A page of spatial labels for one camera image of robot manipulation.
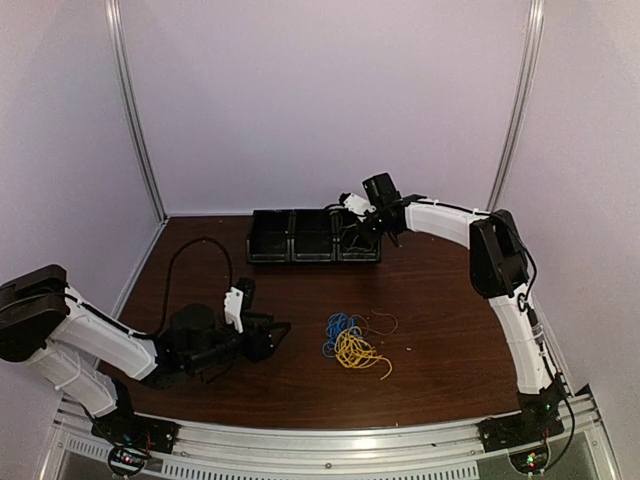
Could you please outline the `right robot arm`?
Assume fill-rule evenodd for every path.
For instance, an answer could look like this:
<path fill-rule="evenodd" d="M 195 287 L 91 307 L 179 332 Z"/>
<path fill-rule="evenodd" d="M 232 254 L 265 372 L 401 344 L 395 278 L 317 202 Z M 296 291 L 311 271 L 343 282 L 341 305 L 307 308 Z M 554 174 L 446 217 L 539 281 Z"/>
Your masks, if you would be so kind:
<path fill-rule="evenodd" d="M 521 412 L 512 430 L 519 440 L 535 440 L 557 418 L 564 390 L 530 302 L 537 267 L 507 210 L 494 212 L 443 203 L 422 195 L 403 197 L 391 176 L 363 182 L 365 197 L 344 194 L 340 203 L 353 213 L 369 242 L 404 232 L 433 235 L 465 247 L 473 289 L 485 299 L 503 330 L 516 371 Z"/>

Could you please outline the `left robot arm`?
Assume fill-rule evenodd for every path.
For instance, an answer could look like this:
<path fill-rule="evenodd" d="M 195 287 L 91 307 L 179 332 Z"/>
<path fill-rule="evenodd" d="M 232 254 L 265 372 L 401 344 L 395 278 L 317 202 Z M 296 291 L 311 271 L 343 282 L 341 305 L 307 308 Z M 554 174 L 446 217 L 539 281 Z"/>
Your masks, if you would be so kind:
<path fill-rule="evenodd" d="M 232 363 L 270 358 L 291 330 L 270 314 L 251 311 L 255 283 L 242 278 L 224 298 L 223 320 L 204 304 L 190 304 L 156 334 L 137 331 L 100 311 L 47 265 L 1 286 L 1 358 L 24 363 L 55 389 L 75 398 L 123 444 L 137 442 L 144 424 L 127 389 L 98 372 L 91 355 L 148 388 L 163 390 L 186 377 Z"/>

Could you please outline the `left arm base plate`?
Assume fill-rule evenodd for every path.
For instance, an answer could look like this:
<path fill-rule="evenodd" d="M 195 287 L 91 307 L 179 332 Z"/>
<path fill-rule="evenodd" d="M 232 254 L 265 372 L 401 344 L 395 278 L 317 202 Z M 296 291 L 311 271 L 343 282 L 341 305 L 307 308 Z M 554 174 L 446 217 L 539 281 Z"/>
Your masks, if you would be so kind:
<path fill-rule="evenodd" d="M 151 417 L 104 416 L 92 418 L 91 433 L 112 445 L 143 453 L 171 454 L 178 434 L 177 423 Z"/>

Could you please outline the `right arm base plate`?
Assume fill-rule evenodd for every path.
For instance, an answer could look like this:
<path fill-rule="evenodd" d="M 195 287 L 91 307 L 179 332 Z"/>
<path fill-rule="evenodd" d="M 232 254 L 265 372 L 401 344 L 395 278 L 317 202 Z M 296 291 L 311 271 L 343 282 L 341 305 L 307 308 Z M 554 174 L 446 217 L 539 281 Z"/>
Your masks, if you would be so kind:
<path fill-rule="evenodd" d="M 503 417 L 487 418 L 477 427 L 485 452 L 541 442 L 565 431 L 557 409 L 542 414 L 525 409 Z"/>

